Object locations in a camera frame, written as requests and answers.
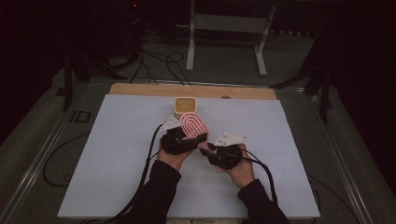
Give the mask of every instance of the forearm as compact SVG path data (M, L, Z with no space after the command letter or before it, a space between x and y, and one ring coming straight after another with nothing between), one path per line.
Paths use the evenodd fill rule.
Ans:
M238 198L247 207L248 223L289 223L280 208L271 202L259 179L254 180L238 192Z
M118 223L165 223L180 178L180 173L173 167L155 161L148 183L135 195L131 211Z

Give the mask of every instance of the white tag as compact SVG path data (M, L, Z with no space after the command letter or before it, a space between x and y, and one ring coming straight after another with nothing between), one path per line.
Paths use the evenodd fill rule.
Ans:
M182 123L180 120L170 117L169 119L166 120L166 122L161 126L160 131L166 131L170 129L174 129L177 127L181 127Z
M216 147L228 147L246 142L248 138L234 133L222 133L213 145Z

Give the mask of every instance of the white desk leg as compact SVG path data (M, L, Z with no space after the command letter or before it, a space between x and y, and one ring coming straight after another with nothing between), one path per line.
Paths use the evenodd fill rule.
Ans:
M271 8L271 12L268 15L267 22L264 25L264 30L262 32L262 41L259 46L254 47L254 52L256 54L257 65L259 66L259 75L261 77L267 76L267 69L265 68L264 58L262 57L262 49L264 48L265 40L267 39L268 33L271 28L271 20L274 17L276 6Z
M187 63L186 63L186 70L188 72L192 71L192 69L194 67L194 54L195 54L195 41L194 41L194 29L195 29L194 17L195 17L195 11L194 11L194 5L195 5L195 1L191 0L190 44L189 44L189 51L187 53Z

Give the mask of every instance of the gray carpet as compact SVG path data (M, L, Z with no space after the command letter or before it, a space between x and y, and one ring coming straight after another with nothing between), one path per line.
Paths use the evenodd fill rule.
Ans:
M267 64L268 77L258 76L251 43L229 43L224 46L202 39L197 43L195 67L186 73L193 83L218 83L227 85L267 86L295 75L314 39L304 36L270 35L264 48L264 60ZM182 52L186 55L185 36L177 41L147 42L144 49L168 55ZM144 56L144 63L150 73L158 80L176 81L169 73L166 63ZM170 64L172 71L180 78L181 72L175 64ZM121 75L131 77L138 64L124 69ZM184 68L185 60L180 63ZM24 172L34 160L41 146L50 135L62 113L63 98L54 96L57 88L62 86L62 73L55 77L55 82L19 127L0 148L0 208L4 209L12 193L19 185ZM147 70L141 69L134 82L148 82ZM117 80L96 76L86 86L86 90L77 98L72 110L91 112L88 123L67 122L59 139L57 149L63 143L87 133L99 110L103 97L112 83ZM302 87L302 82L294 87ZM346 184L334 162L332 147L329 144L323 124L317 119L317 110L312 108L311 98L294 91L276 93L287 115L290 128L299 149L304 168L309 174L313 187L320 197L320 213L316 223L358 223L346 191ZM394 223L396 220L395 198L376 169L366 146L363 144L350 117L338 99L336 89L332 88L331 101L333 109L329 110L330 124L325 128L332 132L334 142L344 157L352 173L361 196L370 212L372 223ZM79 155L84 148L87 136L60 147L50 158L47 167L48 178L57 184L67 184L68 175L73 174ZM81 220L57 218L66 188L53 187L46 183L42 174L36 179L28 196L22 200L21 207L15 212L13 223L80 223ZM311 223L312 220L293 220L292 223Z

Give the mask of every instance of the dark floor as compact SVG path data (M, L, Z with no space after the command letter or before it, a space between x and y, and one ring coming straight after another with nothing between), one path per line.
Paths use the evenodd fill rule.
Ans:
M172 71L180 79L186 78L192 85L242 85L267 88L295 75L315 39L300 35L270 35L264 47L263 57L268 77L258 75L253 44L244 41L213 41L204 34L197 41L195 65L192 72L184 71L186 59L179 63L165 62L144 54L144 64L134 82L177 83ZM168 40L153 35L143 49L163 55L180 52L187 55L186 36ZM174 55L177 60L181 54ZM120 71L129 79L138 63ZM112 83L109 77L95 76L88 84L76 82L75 100L69 111L63 112L64 99L55 96L62 87L62 71L54 77L52 88L35 104L34 108L14 130L0 148L0 223L80 223L81 220L57 218L66 187L53 187L42 178L42 159L45 161L55 148L57 152L46 167L49 179L65 183L73 174L87 135L99 110L103 97ZM321 217L316 223L394 223L396 200L390 192L373 159L332 88L328 110L329 125L318 116L316 98L302 93L306 80L294 83L285 90L276 91L299 149L304 168L317 189L320 198ZM68 122L73 111L89 111L88 123ZM292 223L312 223L312 220L293 220Z

